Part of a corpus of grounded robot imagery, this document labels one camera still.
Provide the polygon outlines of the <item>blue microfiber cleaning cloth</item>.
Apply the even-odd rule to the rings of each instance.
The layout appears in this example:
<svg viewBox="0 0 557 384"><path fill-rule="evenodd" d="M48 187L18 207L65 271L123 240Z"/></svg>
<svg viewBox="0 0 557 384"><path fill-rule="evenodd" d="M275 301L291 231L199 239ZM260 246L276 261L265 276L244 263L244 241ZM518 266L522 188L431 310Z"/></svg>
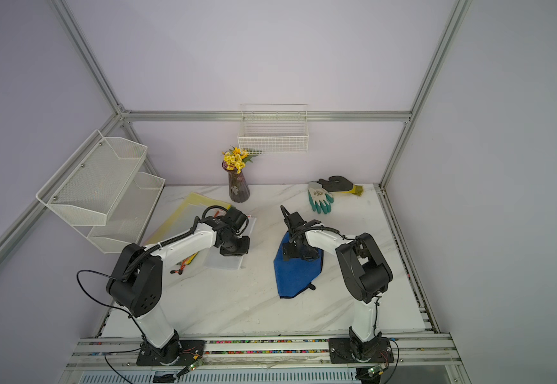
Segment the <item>blue microfiber cleaning cloth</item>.
<svg viewBox="0 0 557 384"><path fill-rule="evenodd" d="M283 246L288 245L290 235L286 232L274 259L275 281L280 299L293 299L302 292L316 289L313 281L322 273L324 253L317 248L317 258L312 261L286 259Z"/></svg>

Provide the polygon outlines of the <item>red zipper mesh document bag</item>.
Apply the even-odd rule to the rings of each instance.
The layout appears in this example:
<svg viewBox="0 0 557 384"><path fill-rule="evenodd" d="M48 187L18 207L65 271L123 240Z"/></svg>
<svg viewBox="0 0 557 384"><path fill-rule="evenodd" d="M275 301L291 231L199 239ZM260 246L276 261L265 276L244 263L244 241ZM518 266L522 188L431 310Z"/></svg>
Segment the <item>red zipper mesh document bag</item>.
<svg viewBox="0 0 557 384"><path fill-rule="evenodd" d="M177 265L170 271L170 274L171 275L175 275L175 274L182 275L185 268L195 260L197 255L198 255L197 253L192 254L192 256L190 256L186 259L183 259L181 262L178 262Z"/></svg>

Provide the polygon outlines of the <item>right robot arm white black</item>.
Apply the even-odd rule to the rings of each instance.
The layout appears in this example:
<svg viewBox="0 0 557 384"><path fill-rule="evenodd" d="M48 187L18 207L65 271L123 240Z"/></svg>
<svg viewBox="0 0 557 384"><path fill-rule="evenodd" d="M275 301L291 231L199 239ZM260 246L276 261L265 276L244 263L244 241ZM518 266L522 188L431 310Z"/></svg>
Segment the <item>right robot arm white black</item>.
<svg viewBox="0 0 557 384"><path fill-rule="evenodd" d="M280 207L287 227L278 259L290 263L292 275L305 264L322 266L322 257L336 257L342 278L351 296L359 302L354 308L350 336L358 342L370 342L376 336L377 304L393 280L393 272L374 237L368 233L347 236L318 220L305 221L298 212Z"/></svg>

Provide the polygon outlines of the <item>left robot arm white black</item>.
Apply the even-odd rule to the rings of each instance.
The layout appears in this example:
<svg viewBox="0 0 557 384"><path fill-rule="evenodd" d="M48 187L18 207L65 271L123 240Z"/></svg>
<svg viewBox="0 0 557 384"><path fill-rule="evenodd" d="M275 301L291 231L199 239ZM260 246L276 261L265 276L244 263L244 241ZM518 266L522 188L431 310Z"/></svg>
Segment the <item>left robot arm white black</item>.
<svg viewBox="0 0 557 384"><path fill-rule="evenodd" d="M250 237L244 234L248 216L233 206L209 209L223 214L196 217L189 230L152 246L125 246L107 283L107 293L132 316L143 340L163 354L179 348L178 333L161 307L166 267L211 248L223 257L242 257L250 249Z"/></svg>

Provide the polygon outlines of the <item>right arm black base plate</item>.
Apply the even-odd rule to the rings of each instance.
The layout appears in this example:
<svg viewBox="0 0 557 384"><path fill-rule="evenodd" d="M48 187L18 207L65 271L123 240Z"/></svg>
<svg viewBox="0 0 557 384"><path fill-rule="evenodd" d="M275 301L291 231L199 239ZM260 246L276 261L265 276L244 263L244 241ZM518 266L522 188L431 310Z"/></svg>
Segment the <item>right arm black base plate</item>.
<svg viewBox="0 0 557 384"><path fill-rule="evenodd" d="M368 342L353 338L328 340L330 361L337 363L393 363L394 352L390 339L377 337Z"/></svg>

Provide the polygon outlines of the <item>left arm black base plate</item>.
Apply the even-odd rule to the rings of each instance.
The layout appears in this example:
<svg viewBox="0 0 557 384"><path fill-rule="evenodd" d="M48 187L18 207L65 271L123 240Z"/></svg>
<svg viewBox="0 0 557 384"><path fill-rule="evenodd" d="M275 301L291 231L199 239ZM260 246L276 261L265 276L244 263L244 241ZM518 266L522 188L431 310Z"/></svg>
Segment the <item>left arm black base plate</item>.
<svg viewBox="0 0 557 384"><path fill-rule="evenodd" d="M163 348L141 343L137 366L190 366L204 354L206 342L201 339L168 342Z"/></svg>

